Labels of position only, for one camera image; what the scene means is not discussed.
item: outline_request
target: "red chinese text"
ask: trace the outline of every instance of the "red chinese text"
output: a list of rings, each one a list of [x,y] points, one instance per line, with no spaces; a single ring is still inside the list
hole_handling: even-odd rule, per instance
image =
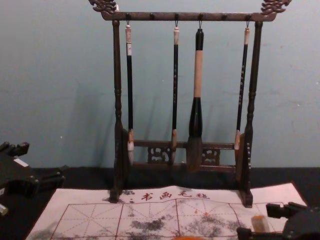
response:
[[[181,191],[178,195],[182,197],[191,197],[191,195],[187,195],[186,191]]]
[[[143,198],[141,198],[141,200],[145,199],[146,201],[152,199],[152,196],[151,196],[152,193],[146,193],[145,195],[143,195]]]
[[[202,198],[202,199],[210,199],[209,197],[207,197],[207,195],[203,194],[203,193],[198,193],[196,195],[198,198]]]
[[[160,197],[160,199],[165,199],[165,198],[171,198],[171,193],[168,193],[168,192],[164,192],[162,193],[162,196]]]

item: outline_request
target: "brush rack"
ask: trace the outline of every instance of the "brush rack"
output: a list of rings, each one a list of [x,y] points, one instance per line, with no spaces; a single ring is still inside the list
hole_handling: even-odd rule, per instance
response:
[[[252,207],[253,196],[251,193],[250,171],[251,151],[253,141],[253,118],[255,98],[259,70],[259,57],[261,46],[261,34],[263,22],[272,22],[278,13],[284,12],[291,0],[263,0],[261,12],[121,12],[114,0],[89,0],[96,12],[100,12],[102,18],[112,22],[113,26],[113,64],[114,64],[114,95],[115,95],[115,159],[114,159],[114,183],[110,190],[109,201],[117,203],[125,183],[128,180],[130,168],[138,169],[186,169],[185,163],[168,165],[170,159],[171,141],[134,140],[135,147],[148,149],[147,162],[134,162],[131,166],[128,157],[128,131],[123,128],[121,120],[121,57],[120,34],[121,21],[224,21],[224,22],[255,22],[251,75],[249,84],[249,102],[247,107],[247,119],[244,133],[240,135],[240,148],[235,150],[234,143],[203,143],[202,171],[229,172],[235,174],[238,190],[245,207]],[[178,142],[177,148],[185,149],[187,142]],[[220,150],[235,151],[235,165],[220,164]]]

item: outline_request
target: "calligraphy practice paper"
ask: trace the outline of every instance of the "calligraphy practice paper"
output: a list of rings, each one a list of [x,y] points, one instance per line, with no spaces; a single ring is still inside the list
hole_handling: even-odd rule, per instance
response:
[[[236,240],[238,227],[253,230],[251,218],[267,216],[266,203],[306,205],[291,183],[251,192],[253,206],[245,208],[236,190],[124,190],[110,203],[108,190],[57,189],[27,240]],[[267,221],[272,232],[281,232],[286,219]]]

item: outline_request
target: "teal wall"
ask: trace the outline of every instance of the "teal wall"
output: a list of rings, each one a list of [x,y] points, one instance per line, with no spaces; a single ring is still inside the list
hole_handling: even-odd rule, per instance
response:
[[[118,0],[122,11],[259,12],[260,0]],[[320,8],[293,0],[262,29],[253,119],[253,167],[320,167]],[[173,22],[132,22],[134,133],[169,140]],[[198,22],[180,22],[179,141],[188,139]],[[203,22],[203,140],[233,142],[245,24]],[[250,24],[250,69],[254,24]],[[120,25],[122,122],[128,125],[125,23]],[[250,71],[242,114],[246,123]],[[2,1],[0,140],[30,143],[33,167],[114,162],[112,24],[87,0]],[[135,159],[146,159],[137,149]],[[233,152],[221,153],[232,164]],[[177,153],[178,160],[185,152]]]

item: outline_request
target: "black table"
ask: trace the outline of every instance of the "black table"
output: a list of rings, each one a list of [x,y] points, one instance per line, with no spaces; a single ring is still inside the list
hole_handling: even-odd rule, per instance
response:
[[[53,169],[37,169],[46,173]],[[65,171],[65,188],[110,189],[113,185],[113,170],[109,168],[69,168]],[[320,168],[253,168],[251,187],[260,188],[292,182],[305,202],[320,206]],[[219,172],[184,173],[153,170],[132,170],[128,188],[159,188],[178,185],[195,189],[234,189],[232,174]],[[24,240],[54,191],[42,192],[34,198],[11,195],[0,198],[0,203],[9,208],[10,214],[0,218],[0,240]]]

